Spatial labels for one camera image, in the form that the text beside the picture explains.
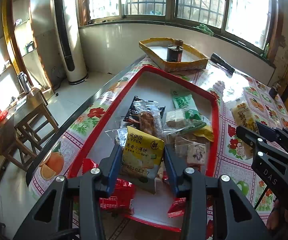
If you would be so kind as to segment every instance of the air conditioner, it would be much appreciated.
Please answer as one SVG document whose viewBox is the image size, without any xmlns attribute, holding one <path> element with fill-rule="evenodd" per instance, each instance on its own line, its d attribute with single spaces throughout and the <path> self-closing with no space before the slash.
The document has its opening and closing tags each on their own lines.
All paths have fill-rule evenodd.
<svg viewBox="0 0 288 240">
<path fill-rule="evenodd" d="M 75 0 L 51 0 L 51 13 L 68 82 L 79 84 L 88 73 L 78 33 Z"/>
</svg>

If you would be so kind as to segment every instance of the floral tablecloth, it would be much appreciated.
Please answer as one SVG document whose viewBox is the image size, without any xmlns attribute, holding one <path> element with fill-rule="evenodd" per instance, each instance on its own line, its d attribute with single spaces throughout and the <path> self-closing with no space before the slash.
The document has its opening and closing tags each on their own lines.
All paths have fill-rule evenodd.
<svg viewBox="0 0 288 240">
<path fill-rule="evenodd" d="M 55 174 L 54 172 L 50 172 L 49 169 L 45 167 L 45 163 L 42 162 L 29 185 L 29 190 L 36 199 L 43 194 L 57 175 L 67 176 L 70 165 L 88 136 L 92 133 L 93 128 L 97 125 L 100 118 L 123 87 L 144 65 L 157 67 L 149 57 L 145 57 L 139 64 L 125 74 L 118 83 L 103 93 L 101 97 L 98 98 L 92 106 L 87 108 L 70 128 L 63 133 L 58 140 L 58 142 L 60 141 L 60 146 L 56 143 L 55 146 L 57 145 L 57 148 L 53 150 L 53 152 L 56 152 L 54 158 L 61 161 L 52 162 L 54 167 L 50 167 L 57 172 Z M 227 174 L 236 183 L 242 181 L 248 184 L 249 190 L 246 197 L 254 206 L 266 185 L 251 169 L 252 159 L 246 160 L 241 140 L 236 136 L 236 123 L 234 122 L 231 112 L 226 108 L 225 102 L 244 96 L 258 121 L 270 127 L 288 127 L 288 115 L 280 97 L 277 96 L 276 99 L 273 100 L 268 94 L 269 87 L 266 85 L 238 71 L 235 71 L 232 76 L 226 74 L 223 69 L 218 68 L 210 61 L 205 70 L 179 71 L 173 72 L 172 74 L 198 85 L 216 96 L 219 106 L 220 132 L 214 176 L 219 177 L 222 174 Z M 276 143 L 271 145 L 279 150 L 283 150 Z M 273 198 L 273 193 L 268 190 L 257 208 L 257 212 L 264 223 L 266 223 L 273 208 Z M 208 222 L 211 224 L 212 221 L 209 221 L 212 220 L 213 214 L 211 208 L 207 211 L 207 214 Z M 111 221 L 107 216 L 104 216 L 106 235 L 111 235 L 108 239 L 116 239 L 122 236 L 122 231 L 128 223 L 129 220 L 123 217 Z"/>
</svg>

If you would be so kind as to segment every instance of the black snack package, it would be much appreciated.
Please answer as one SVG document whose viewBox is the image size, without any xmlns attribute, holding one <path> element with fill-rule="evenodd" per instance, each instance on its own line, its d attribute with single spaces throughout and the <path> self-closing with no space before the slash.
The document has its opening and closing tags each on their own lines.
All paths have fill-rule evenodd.
<svg viewBox="0 0 288 240">
<path fill-rule="evenodd" d="M 137 129 L 139 129 L 139 127 L 140 127 L 140 119 L 138 116 L 138 110 L 135 109 L 134 102 L 140 101 L 140 100 L 142 100 L 142 99 L 139 98 L 138 96 L 134 96 L 133 101 L 131 103 L 131 106 L 129 107 L 127 114 L 125 115 L 125 118 L 123 119 L 124 122 L 129 122 L 129 123 L 134 124 L 134 126 Z M 163 117 L 164 111 L 165 111 L 165 107 L 159 108 L 159 114 L 160 114 L 161 118 Z"/>
</svg>

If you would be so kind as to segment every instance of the floor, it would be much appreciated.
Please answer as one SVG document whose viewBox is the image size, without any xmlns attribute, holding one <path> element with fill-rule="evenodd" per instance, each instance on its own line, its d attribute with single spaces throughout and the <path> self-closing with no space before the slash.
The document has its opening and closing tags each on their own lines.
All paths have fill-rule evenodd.
<svg viewBox="0 0 288 240">
<path fill-rule="evenodd" d="M 107 83 L 113 75 L 91 72 L 89 78 L 78 85 L 71 86 L 64 80 L 59 89 L 58 96 L 48 100 L 48 109 L 61 126 L 90 96 Z M 38 127 L 44 119 L 36 124 Z M 46 125 L 39 135 L 42 137 L 51 130 L 50 124 Z M 20 161 L 18 152 L 14 158 Z M 13 163 L 9 163 L 0 181 L 0 222 L 6 224 L 4 235 L 12 239 L 28 212 L 35 204 L 34 198 L 28 191 L 25 182 L 25 171 Z"/>
</svg>

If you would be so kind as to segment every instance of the bolt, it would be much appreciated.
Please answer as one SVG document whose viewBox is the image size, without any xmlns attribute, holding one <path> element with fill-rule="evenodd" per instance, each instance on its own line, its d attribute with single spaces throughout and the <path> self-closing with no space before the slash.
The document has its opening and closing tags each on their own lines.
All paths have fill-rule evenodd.
<svg viewBox="0 0 288 240">
<path fill-rule="evenodd" d="M 228 182 L 231 178 L 228 175 L 221 176 L 222 181 Z"/>
<path fill-rule="evenodd" d="M 62 176 L 62 175 L 60 175 L 60 176 L 57 176 L 55 180 L 56 180 L 57 182 L 62 182 L 64 179 L 65 179 L 65 177 Z"/>
<path fill-rule="evenodd" d="M 91 169 L 91 173 L 92 174 L 98 174 L 100 172 L 100 169 L 99 168 L 93 168 Z"/>
<path fill-rule="evenodd" d="M 189 173 L 189 174 L 193 174 L 195 171 L 194 171 L 193 168 L 188 167 L 188 168 L 185 169 L 185 172 Z"/>
</svg>

